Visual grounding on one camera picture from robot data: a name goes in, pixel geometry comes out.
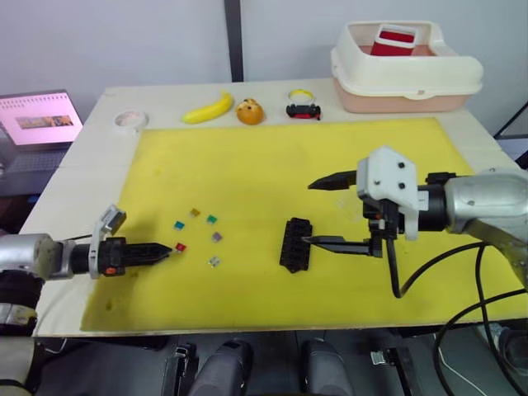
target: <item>laptop keyboard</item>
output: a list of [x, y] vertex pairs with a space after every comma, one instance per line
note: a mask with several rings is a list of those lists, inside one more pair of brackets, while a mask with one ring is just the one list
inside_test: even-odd
[[54, 171], [63, 160], [65, 152], [24, 153], [16, 156], [9, 172]]

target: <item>orange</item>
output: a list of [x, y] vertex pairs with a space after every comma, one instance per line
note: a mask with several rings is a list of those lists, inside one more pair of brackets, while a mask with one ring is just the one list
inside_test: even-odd
[[244, 99], [237, 106], [238, 119], [247, 125], [257, 125], [264, 120], [264, 110], [255, 99]]

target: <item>red object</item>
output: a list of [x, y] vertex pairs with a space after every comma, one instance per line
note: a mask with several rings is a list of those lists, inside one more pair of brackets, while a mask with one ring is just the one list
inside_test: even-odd
[[185, 246], [183, 243], [178, 243], [176, 245], [176, 250], [181, 253], [183, 252], [185, 249], [187, 249], [187, 246]]
[[379, 33], [379, 37], [387, 40], [402, 41], [403, 43], [412, 43], [414, 41], [414, 35], [398, 33], [397, 31], [382, 31]]
[[370, 52], [376, 56], [409, 56], [414, 50], [415, 35], [404, 26], [381, 27]]

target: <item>laptop screen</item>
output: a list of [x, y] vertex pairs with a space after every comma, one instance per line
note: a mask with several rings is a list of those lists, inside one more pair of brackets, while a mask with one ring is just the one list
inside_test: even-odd
[[0, 96], [0, 130], [17, 146], [71, 143], [82, 127], [64, 90]]

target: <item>robotic arm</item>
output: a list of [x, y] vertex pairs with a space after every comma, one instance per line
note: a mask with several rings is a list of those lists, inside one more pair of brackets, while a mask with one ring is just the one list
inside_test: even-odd
[[489, 169], [467, 177], [430, 173], [422, 186], [416, 180], [414, 164], [388, 147], [361, 160], [357, 171], [318, 179], [310, 189], [357, 186], [370, 238], [348, 242], [339, 236], [316, 236], [304, 241], [332, 252], [382, 257], [385, 240], [389, 262], [395, 265], [399, 233], [409, 240], [417, 239], [418, 231], [466, 233], [496, 247], [528, 289], [527, 172]]
[[111, 205], [97, 221], [92, 241], [54, 241], [45, 233], [0, 237], [0, 335], [30, 336], [35, 307], [45, 281], [89, 273], [119, 276], [128, 266], [152, 265], [168, 257], [171, 248], [159, 243], [127, 244], [113, 235], [126, 219]]

